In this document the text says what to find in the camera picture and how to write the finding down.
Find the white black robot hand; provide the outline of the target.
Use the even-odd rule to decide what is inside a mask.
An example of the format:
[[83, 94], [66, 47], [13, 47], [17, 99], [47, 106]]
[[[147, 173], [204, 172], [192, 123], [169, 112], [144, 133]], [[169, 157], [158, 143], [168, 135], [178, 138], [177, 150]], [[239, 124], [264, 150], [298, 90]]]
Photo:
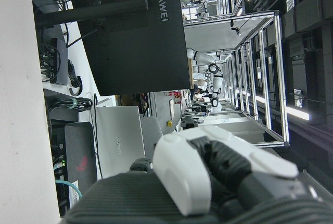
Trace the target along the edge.
[[217, 126], [162, 136], [151, 162], [99, 180], [62, 223], [332, 223], [297, 166]]

